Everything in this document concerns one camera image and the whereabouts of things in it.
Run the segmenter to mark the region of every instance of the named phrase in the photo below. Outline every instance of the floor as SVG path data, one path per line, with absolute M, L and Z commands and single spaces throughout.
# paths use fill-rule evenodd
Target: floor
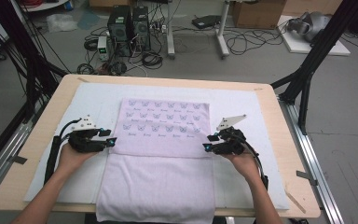
M 76 70 L 86 51 L 84 37 L 106 25 L 86 7 L 65 12 L 55 8 L 35 13 L 36 23 L 52 13 L 67 13 L 79 21 L 81 28 L 71 32 L 46 33 L 45 38 L 57 51 L 66 66 Z M 174 25 L 191 27 L 191 17 L 175 20 Z M 264 45 L 243 55 L 220 58 L 220 50 L 211 32 L 175 33 L 176 58 L 170 60 L 163 48 L 163 65 L 158 70 L 132 69 L 127 76 L 165 77 L 234 82 L 272 83 L 296 71 L 307 55 L 289 53 L 284 44 Z M 350 39 L 358 45 L 358 39 Z M 350 57 L 328 56 L 317 70 L 311 85 L 307 129 L 325 178 L 346 223 L 358 223 L 358 47 L 341 39 L 350 50 Z M 236 48 L 243 48 L 239 42 Z M 49 60 L 60 62 L 45 46 Z M 92 65 L 100 64 L 94 60 Z M 24 93 L 10 60 L 0 61 L 0 132 L 25 102 Z M 0 212 L 0 223 L 9 222 L 17 213 Z M 83 223 L 82 214 L 54 213 L 48 223 Z M 252 223 L 249 218 L 236 218 L 236 223 Z M 328 223 L 324 215 L 310 223 Z

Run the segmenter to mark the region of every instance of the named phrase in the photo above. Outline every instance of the black pole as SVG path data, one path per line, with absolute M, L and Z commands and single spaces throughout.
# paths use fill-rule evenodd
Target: black pole
M 293 105 L 302 92 L 298 125 L 303 134 L 307 134 L 306 119 L 312 76 L 357 13 L 358 0 L 343 0 L 300 67 L 293 74 L 271 84 L 272 88 L 276 89 L 289 83 L 286 90 L 279 95 L 280 99 L 289 105 Z
M 0 36 L 0 44 L 15 65 L 16 72 L 27 79 L 25 88 L 27 102 L 0 135 L 1 151 L 19 124 L 28 120 L 34 114 L 34 106 L 38 99 L 42 95 L 51 97 L 55 92 L 59 83 L 54 74 L 63 77 L 67 73 L 49 63 L 42 56 L 9 0 L 0 0 L 0 24 L 19 54 L 13 53 L 2 36 Z

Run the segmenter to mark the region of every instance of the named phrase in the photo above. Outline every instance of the white cloth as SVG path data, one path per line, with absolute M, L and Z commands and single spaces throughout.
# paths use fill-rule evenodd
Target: white cloth
M 123 99 L 98 221 L 212 223 L 210 130 L 208 104 Z

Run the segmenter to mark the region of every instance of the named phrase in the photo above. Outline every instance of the desk leg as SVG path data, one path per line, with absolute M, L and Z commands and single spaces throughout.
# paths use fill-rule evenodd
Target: desk leg
M 168 57 L 170 59 L 175 59 L 175 46 L 173 44 L 173 33 L 172 33 L 172 0 L 168 0 L 168 27 L 167 27 L 167 48 L 168 48 Z
M 225 3 L 223 5 L 222 19 L 220 21 L 220 28 L 219 30 L 216 30 L 217 40 L 219 42 L 220 49 L 222 50 L 222 59 L 225 59 L 229 55 L 228 48 L 226 45 L 226 40 L 223 37 L 223 32 L 225 31 L 226 19 L 228 14 L 228 8 L 229 8 L 229 1 L 225 0 Z

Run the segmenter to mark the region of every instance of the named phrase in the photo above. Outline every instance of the aluminum frame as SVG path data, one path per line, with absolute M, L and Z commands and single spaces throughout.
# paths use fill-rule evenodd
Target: aluminum frame
M 296 140 L 300 146 L 302 156 L 307 164 L 307 168 L 310 171 L 310 176 L 313 179 L 318 180 L 318 185 L 315 188 L 318 191 L 319 197 L 324 205 L 324 211 L 332 224 L 343 224 L 344 220 L 338 210 L 336 201 L 333 194 L 328 187 L 327 181 L 324 178 L 324 172 L 318 162 L 318 158 L 315 155 L 310 139 L 307 135 L 303 134 L 301 128 L 298 126 L 298 112 L 295 105 L 288 105 L 283 101 L 279 102 L 282 109 L 287 112 Z
M 2 181 L 3 175 L 8 171 L 8 168 L 13 162 L 11 159 L 15 157 L 25 141 L 28 138 L 34 123 L 30 119 L 28 123 L 22 123 L 17 130 L 12 134 L 7 141 L 4 149 L 0 153 L 0 181 Z

